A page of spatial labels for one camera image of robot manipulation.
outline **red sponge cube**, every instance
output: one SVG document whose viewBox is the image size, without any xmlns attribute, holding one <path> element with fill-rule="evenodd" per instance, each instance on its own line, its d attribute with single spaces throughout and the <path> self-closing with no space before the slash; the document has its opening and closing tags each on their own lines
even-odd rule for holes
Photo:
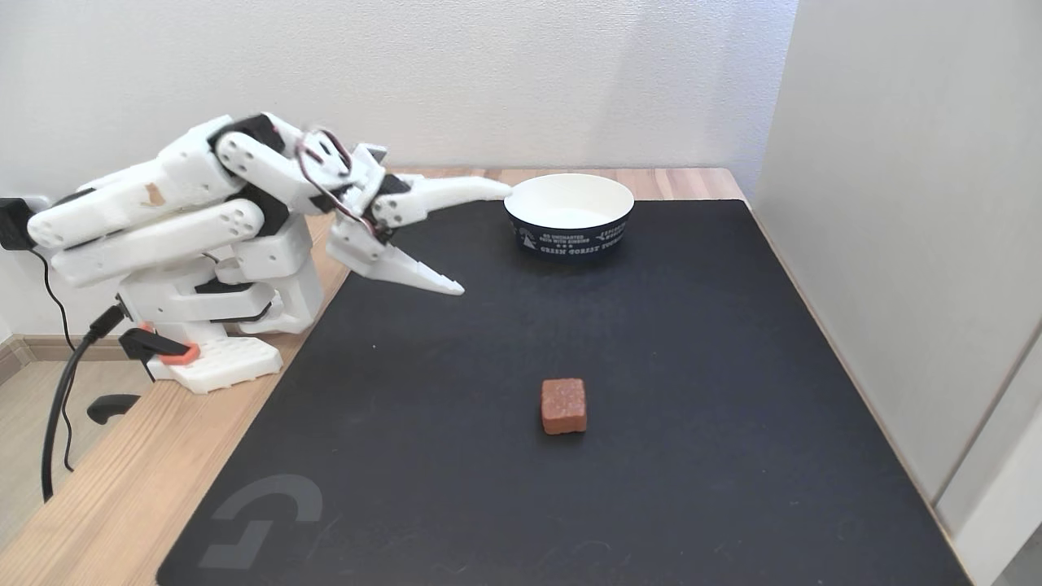
<svg viewBox="0 0 1042 586">
<path fill-rule="evenodd" d="M 586 431 L 586 388 L 581 379 L 543 381 L 541 411 L 548 435 Z"/>
</svg>

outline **black clamp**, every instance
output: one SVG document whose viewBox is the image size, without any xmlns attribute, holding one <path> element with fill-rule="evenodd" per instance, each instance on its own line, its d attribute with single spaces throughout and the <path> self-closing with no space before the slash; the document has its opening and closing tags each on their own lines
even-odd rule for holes
<svg viewBox="0 0 1042 586">
<path fill-rule="evenodd" d="M 183 356 L 192 349 L 180 342 L 141 327 L 131 327 L 120 336 L 120 346 L 123 346 L 127 358 L 140 360 L 145 366 L 146 372 L 148 372 L 148 361 L 152 360 L 155 355 Z M 86 415 L 95 423 L 104 425 L 108 422 L 109 417 L 124 415 L 130 411 L 139 398 L 138 395 L 103 395 L 86 408 Z"/>
</svg>

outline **power adapter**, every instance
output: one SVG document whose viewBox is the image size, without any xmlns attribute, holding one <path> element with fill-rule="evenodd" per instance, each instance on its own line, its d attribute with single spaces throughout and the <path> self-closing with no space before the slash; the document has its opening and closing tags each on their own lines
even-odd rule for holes
<svg viewBox="0 0 1042 586">
<path fill-rule="evenodd" d="M 32 210 L 24 199 L 0 197 L 0 246 L 7 250 L 32 250 L 36 245 L 29 238 Z"/>
</svg>

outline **black cable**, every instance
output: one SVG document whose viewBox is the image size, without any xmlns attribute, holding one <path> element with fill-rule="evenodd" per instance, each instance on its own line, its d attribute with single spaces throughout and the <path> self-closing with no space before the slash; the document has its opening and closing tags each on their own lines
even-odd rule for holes
<svg viewBox="0 0 1042 586">
<path fill-rule="evenodd" d="M 58 311 L 61 312 L 61 331 L 66 336 L 66 344 L 69 344 L 70 350 L 76 351 L 76 345 L 72 343 L 72 337 L 69 336 L 69 317 L 66 315 L 65 306 L 61 304 L 57 295 L 55 295 L 54 291 L 51 290 L 51 265 L 40 252 L 29 250 L 29 253 L 40 259 L 40 262 L 44 264 L 44 288 L 47 289 L 47 294 L 51 296 L 51 300 L 54 301 L 54 304 L 58 307 Z"/>
<path fill-rule="evenodd" d="M 40 466 L 40 485 L 44 493 L 44 502 L 50 500 L 54 495 L 54 484 L 51 479 L 51 458 L 54 451 L 54 435 L 57 431 L 58 414 L 61 412 L 61 405 L 66 401 L 72 380 L 76 375 L 76 366 L 79 364 L 83 353 L 91 344 L 108 335 L 119 322 L 123 321 L 123 310 L 120 306 L 113 306 L 105 310 L 98 319 L 91 323 L 83 340 L 73 350 L 58 379 L 58 385 L 54 389 L 54 400 L 51 402 L 51 411 L 47 416 L 47 430 L 44 434 L 44 454 Z"/>
<path fill-rule="evenodd" d="M 72 451 L 72 421 L 69 420 L 69 413 L 66 411 L 66 408 L 69 405 L 69 395 L 72 394 L 72 385 L 75 380 L 76 371 L 73 371 L 72 375 L 69 376 L 69 386 L 66 387 L 66 395 L 61 399 L 61 418 L 65 419 L 66 432 L 68 432 L 66 433 L 66 451 L 65 456 L 61 457 L 61 463 L 65 464 L 66 470 L 70 472 L 75 472 L 76 469 L 69 463 L 69 453 Z"/>
<path fill-rule="evenodd" d="M 47 262 L 47 259 L 43 254 L 36 252 L 35 250 L 29 249 L 35 258 L 40 259 L 40 262 L 44 264 L 44 289 L 47 289 L 47 294 L 51 296 L 51 300 L 54 304 L 58 307 L 58 311 L 61 312 L 61 332 L 66 337 L 66 344 L 69 345 L 69 349 L 76 351 L 76 346 L 72 343 L 72 337 L 69 336 L 69 317 L 66 315 L 65 306 L 58 300 L 58 296 L 54 294 L 51 289 L 51 266 Z M 76 470 L 69 463 L 69 454 L 72 451 L 72 421 L 69 420 L 69 412 L 67 411 L 67 406 L 69 405 L 69 393 L 72 392 L 72 383 L 75 375 L 69 379 L 69 388 L 66 389 L 65 397 L 61 399 L 61 419 L 65 420 L 66 424 L 66 450 L 65 456 L 61 458 L 61 463 L 70 472 L 75 472 Z"/>
<path fill-rule="evenodd" d="M 40 468 L 40 486 L 44 492 L 44 503 L 47 503 L 51 499 L 51 496 L 54 496 L 54 484 L 51 480 L 51 454 L 54 451 L 54 432 L 58 422 L 58 413 L 61 411 L 61 401 L 69 390 L 69 381 L 76 371 L 79 359 L 83 358 L 83 352 L 94 343 L 92 338 L 92 335 L 89 333 L 83 337 L 83 341 L 79 343 L 79 346 L 73 350 L 72 356 L 69 357 L 69 361 L 66 362 L 65 369 L 61 371 L 61 377 L 58 379 L 58 386 L 54 390 L 51 412 L 47 416 L 47 431 L 44 434 L 44 456 Z"/>
</svg>

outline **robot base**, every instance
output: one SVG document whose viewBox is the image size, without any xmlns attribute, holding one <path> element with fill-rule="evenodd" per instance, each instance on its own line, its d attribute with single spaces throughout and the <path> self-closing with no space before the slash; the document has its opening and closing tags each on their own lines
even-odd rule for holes
<svg viewBox="0 0 1042 586">
<path fill-rule="evenodd" d="M 256 338 L 218 338 L 199 344 L 199 358 L 184 366 L 163 364 L 158 357 L 148 369 L 158 379 L 177 381 L 197 395 L 274 374 L 282 368 L 282 356 L 271 344 Z"/>
</svg>

